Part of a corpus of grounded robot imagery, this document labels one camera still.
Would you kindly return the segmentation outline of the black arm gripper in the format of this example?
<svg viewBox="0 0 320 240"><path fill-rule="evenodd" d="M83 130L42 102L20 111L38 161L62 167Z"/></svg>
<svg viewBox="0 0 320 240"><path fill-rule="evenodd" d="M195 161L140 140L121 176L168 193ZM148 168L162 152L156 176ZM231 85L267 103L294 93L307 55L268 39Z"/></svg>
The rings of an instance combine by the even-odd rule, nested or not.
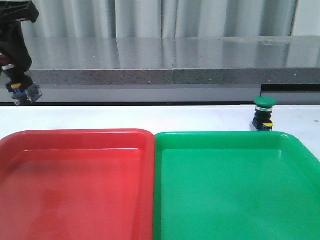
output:
<svg viewBox="0 0 320 240"><path fill-rule="evenodd" d="M40 13L32 0L0 1L0 70L26 73L33 61L27 50L22 22L35 23Z"/></svg>

